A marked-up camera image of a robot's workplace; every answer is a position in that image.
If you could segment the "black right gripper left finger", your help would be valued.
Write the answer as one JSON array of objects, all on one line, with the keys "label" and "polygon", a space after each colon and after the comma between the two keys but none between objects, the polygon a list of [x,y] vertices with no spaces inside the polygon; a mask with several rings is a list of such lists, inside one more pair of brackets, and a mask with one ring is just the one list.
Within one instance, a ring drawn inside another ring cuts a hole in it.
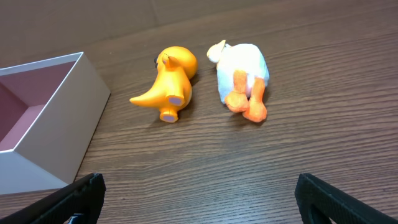
[{"label": "black right gripper left finger", "polygon": [[91,173],[18,212],[1,224],[89,223],[96,224],[106,191],[103,175]]}]

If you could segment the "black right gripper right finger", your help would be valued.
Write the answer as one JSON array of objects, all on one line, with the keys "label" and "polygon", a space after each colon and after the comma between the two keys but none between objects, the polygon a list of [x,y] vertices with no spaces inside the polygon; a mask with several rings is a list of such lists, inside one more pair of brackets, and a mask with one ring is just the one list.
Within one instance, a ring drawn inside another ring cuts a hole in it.
[{"label": "black right gripper right finger", "polygon": [[304,224],[397,224],[396,219],[309,173],[299,175],[295,199]]}]

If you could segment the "white plush duck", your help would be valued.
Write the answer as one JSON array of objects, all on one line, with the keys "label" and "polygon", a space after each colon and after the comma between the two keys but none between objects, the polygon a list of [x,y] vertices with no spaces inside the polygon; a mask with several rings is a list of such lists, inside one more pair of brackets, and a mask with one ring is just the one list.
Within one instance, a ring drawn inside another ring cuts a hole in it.
[{"label": "white plush duck", "polygon": [[263,97],[270,79],[265,58],[254,44],[229,45],[225,40],[207,53],[216,64],[220,101],[230,111],[260,123],[267,118]]}]

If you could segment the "orange dinosaur toy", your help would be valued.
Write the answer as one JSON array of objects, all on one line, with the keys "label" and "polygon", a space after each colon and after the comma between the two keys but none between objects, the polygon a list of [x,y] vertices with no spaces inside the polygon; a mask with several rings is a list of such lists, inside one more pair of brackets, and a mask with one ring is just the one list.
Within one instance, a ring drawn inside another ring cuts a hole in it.
[{"label": "orange dinosaur toy", "polygon": [[185,47],[167,47],[155,58],[157,76],[152,87],[129,101],[137,106],[159,110],[159,118],[168,123],[178,120],[178,112],[192,98],[190,80],[198,69],[197,58]]}]

